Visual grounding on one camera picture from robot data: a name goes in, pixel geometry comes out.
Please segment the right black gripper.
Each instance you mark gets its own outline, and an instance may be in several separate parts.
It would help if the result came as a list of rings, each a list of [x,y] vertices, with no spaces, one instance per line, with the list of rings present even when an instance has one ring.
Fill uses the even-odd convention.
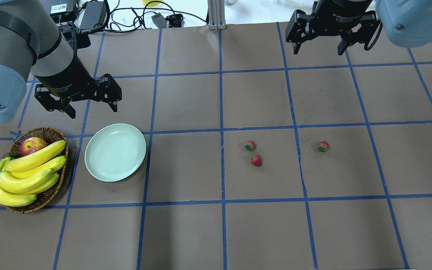
[[[314,1],[312,12],[295,10],[286,26],[286,42],[293,45],[298,55],[302,43],[319,36],[340,36],[337,47],[342,56],[356,43],[373,47],[383,25],[373,10],[368,10],[371,0],[319,0]]]

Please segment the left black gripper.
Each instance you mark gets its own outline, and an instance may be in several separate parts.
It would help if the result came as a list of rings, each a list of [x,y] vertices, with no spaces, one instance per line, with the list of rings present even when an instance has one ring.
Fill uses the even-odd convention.
[[[71,102],[93,100],[108,103],[113,112],[118,111],[122,88],[110,74],[99,79],[91,77],[77,56],[62,72],[52,76],[37,76],[39,84],[34,97],[46,111],[60,111],[71,119],[77,116]]]

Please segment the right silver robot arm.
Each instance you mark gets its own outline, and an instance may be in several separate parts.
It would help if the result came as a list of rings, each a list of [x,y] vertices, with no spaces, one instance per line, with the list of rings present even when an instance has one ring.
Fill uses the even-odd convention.
[[[319,36],[339,36],[339,56],[355,44],[372,49],[381,31],[398,47],[432,43],[432,0],[319,0],[312,13],[295,10],[286,26],[287,43],[298,54],[303,43]]]

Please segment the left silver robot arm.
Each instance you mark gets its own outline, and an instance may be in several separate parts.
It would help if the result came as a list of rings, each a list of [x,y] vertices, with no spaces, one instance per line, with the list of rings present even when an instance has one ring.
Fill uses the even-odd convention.
[[[38,0],[0,0],[0,125],[11,121],[26,94],[29,74],[40,82],[35,98],[46,111],[75,118],[71,102],[104,102],[118,111],[122,89],[109,75],[94,79],[77,52],[88,38],[59,27]]]

